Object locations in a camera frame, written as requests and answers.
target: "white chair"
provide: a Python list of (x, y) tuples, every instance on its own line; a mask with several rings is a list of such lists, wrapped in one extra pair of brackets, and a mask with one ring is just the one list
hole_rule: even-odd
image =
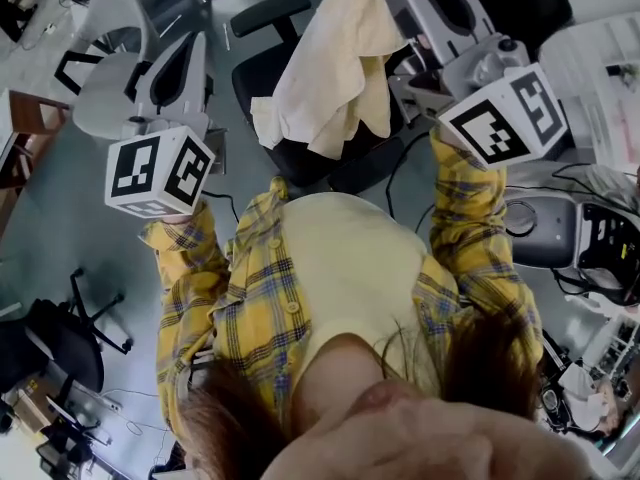
[[(88, 55), (89, 47), (105, 34), (122, 28), (140, 30), (140, 52)], [(56, 79), (78, 95), (73, 121), (84, 132), (119, 140), (122, 124), (136, 114), (135, 86), (159, 52), (158, 33), (139, 0), (91, 0), (85, 22), (76, 33), (55, 73)], [(67, 63), (96, 64), (80, 87), (65, 73)]]

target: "yellow plaid shirt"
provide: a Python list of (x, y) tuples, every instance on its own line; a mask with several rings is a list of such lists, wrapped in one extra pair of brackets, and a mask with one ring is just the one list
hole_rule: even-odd
[[(424, 259), (413, 300), (436, 369), (444, 367), (452, 331), (474, 307), (521, 319), (539, 360), (539, 315), (513, 267), (502, 221), (505, 171), (485, 170), (469, 153), (435, 137), (432, 144), (440, 166), (433, 256)], [(204, 203), (188, 223), (155, 222), (142, 232), (156, 251), (167, 292), (157, 376), (164, 417), (178, 438), (184, 435), (178, 379), (184, 379), (211, 335), (216, 353), (231, 359), (279, 420), (286, 421), (291, 381), (313, 323), (282, 236), (285, 203), (286, 187), (276, 179), (240, 219), (228, 260)]]

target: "brown hair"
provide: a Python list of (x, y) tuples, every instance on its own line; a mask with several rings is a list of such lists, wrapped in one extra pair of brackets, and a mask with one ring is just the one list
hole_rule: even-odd
[[(525, 361), (513, 353), (516, 342), (525, 351)], [(520, 322), (502, 314), (468, 320), (453, 336), (440, 379), (442, 399), (532, 419), (538, 375), (526, 350)], [(213, 362), (181, 415), (188, 431), (187, 451), (210, 480), (257, 480), (288, 444), (275, 418), (227, 359)]]

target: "plaid sleeve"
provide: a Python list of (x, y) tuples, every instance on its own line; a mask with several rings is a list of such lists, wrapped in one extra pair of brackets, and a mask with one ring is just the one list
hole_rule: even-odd
[(468, 151), (432, 145), (439, 163), (431, 247), (451, 272), (460, 295), (488, 312), (521, 319), (535, 359), (542, 357), (540, 317), (533, 294), (513, 266), (503, 199), (506, 171), (487, 170)]
[(213, 216), (204, 202), (190, 221), (153, 222), (140, 238), (155, 250), (165, 289), (156, 374), (162, 410), (173, 428), (176, 376), (212, 331), (211, 309), (227, 290), (229, 264), (218, 247)]

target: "woman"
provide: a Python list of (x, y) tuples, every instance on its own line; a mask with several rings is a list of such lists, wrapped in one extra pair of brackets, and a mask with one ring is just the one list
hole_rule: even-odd
[(163, 410), (205, 477), (589, 477), (527, 421), (541, 328), (504, 232), (505, 172), (436, 135), (433, 256), (361, 199), (286, 203), (277, 179), (230, 262), (204, 205), (145, 230), (167, 289)]

